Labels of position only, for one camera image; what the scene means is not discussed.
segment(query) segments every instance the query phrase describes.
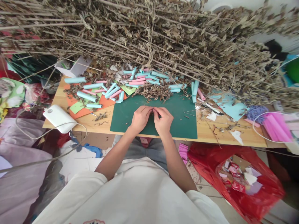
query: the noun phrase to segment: green cutting mat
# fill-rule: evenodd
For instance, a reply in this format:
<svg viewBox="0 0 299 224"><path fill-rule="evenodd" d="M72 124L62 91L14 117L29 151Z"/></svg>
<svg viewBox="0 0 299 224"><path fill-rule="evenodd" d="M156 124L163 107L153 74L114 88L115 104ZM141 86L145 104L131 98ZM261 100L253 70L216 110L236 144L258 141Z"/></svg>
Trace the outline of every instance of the green cutting mat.
<svg viewBox="0 0 299 224"><path fill-rule="evenodd" d="M188 88L187 92L191 95L191 89ZM174 117L171 124L170 133L172 137L177 138L193 138L197 139L197 127L196 127L196 117L184 114L185 111L195 110L195 104L192 100L187 97L182 96L182 92L174 93L174 95L163 104L159 99L146 102L147 99L144 96L136 95L134 97L129 97L122 103L116 103L114 105L113 117L111 122L110 131L114 132L125 132L127 128L131 125L134 111L142 105L155 106L155 107L166 107L169 112ZM196 114L195 111L188 112L189 114ZM146 127L140 134L147 135L158 135L154 116L149 116L149 121Z"/></svg>

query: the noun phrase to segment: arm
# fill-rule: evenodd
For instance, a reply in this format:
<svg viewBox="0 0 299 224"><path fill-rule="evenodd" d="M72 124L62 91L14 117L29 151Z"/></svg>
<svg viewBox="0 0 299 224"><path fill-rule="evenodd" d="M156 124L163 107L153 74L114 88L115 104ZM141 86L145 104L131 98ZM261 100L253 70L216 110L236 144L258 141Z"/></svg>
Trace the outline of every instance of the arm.
<svg viewBox="0 0 299 224"><path fill-rule="evenodd" d="M116 145L107 153L104 159L100 162L95 172L103 174L107 180L111 180L118 168L120 167L133 139L146 126L152 107L141 106L135 112L132 119L132 124L128 127L122 138Z"/></svg>
<svg viewBox="0 0 299 224"><path fill-rule="evenodd" d="M189 190L197 191L196 185L179 152L177 151L170 134L170 126L173 116L164 107L154 107L153 111L155 127L159 136L161 137L165 149L167 168L170 178L185 193Z"/></svg>

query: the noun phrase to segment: white t-shirt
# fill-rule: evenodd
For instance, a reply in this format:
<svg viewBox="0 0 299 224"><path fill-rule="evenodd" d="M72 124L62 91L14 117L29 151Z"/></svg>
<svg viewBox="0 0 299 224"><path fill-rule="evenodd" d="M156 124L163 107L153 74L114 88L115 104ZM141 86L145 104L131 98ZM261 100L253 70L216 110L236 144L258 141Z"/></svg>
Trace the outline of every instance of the white t-shirt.
<svg viewBox="0 0 299 224"><path fill-rule="evenodd" d="M184 193L148 157L124 160L110 181L100 173L75 175L33 224L228 224L207 196Z"/></svg>

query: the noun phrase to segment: plastic bag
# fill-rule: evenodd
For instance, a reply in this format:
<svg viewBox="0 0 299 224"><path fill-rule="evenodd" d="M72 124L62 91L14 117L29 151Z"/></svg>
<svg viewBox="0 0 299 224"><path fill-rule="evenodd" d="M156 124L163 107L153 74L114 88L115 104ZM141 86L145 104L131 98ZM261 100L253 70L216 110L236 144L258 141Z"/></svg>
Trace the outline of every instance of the plastic bag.
<svg viewBox="0 0 299 224"><path fill-rule="evenodd" d="M196 142L193 143L188 158L197 172L209 182L248 222L260 223L260 220L269 212L274 204L283 198L285 192L275 174L257 156L250 147L226 145L221 146ZM258 182L263 184L254 195L247 195L237 190L227 191L218 175L225 161L233 155L250 162L262 175Z"/></svg>

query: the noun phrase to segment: dried plant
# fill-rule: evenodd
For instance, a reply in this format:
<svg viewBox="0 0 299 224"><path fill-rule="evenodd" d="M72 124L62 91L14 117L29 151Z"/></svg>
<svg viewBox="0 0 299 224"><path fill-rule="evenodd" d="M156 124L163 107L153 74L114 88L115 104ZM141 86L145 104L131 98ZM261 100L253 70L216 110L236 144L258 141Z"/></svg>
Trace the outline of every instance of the dried plant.
<svg viewBox="0 0 299 224"><path fill-rule="evenodd" d="M3 0L0 45L3 55L52 54L74 61L96 60L98 78L106 65L161 69L171 76L197 79L201 88L231 92L248 105L281 100L298 108L298 88L285 88L280 62L263 44L246 44L257 33L293 37L299 33L298 9L270 14L266 0L257 11L245 8L217 14L194 10L181 1L142 0Z"/></svg>

